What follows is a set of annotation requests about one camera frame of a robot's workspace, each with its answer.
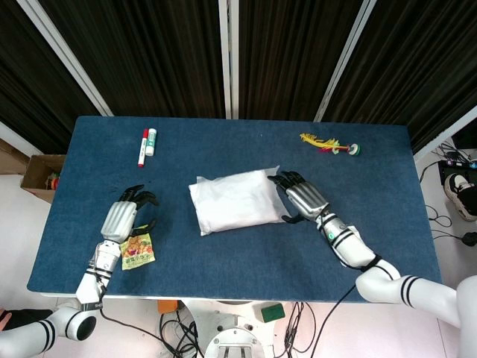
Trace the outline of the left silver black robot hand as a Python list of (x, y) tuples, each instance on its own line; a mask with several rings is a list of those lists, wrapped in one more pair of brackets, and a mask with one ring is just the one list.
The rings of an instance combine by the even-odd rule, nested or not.
[(151, 220), (144, 227), (133, 227), (139, 209), (147, 203), (159, 205), (155, 194), (142, 191), (143, 187), (144, 185), (141, 184), (127, 188), (119, 200), (112, 204), (101, 228), (101, 235), (105, 240), (122, 244), (130, 237), (144, 235), (154, 229), (156, 219)]

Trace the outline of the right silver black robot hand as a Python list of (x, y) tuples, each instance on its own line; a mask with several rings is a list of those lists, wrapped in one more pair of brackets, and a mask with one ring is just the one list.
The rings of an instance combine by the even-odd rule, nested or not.
[(296, 224), (304, 220), (315, 222), (329, 206), (329, 202), (319, 193), (318, 189), (298, 172), (290, 171), (281, 172), (279, 175), (268, 175), (268, 180), (286, 194), (288, 200), (298, 211), (298, 214), (293, 217), (282, 216), (286, 223)]

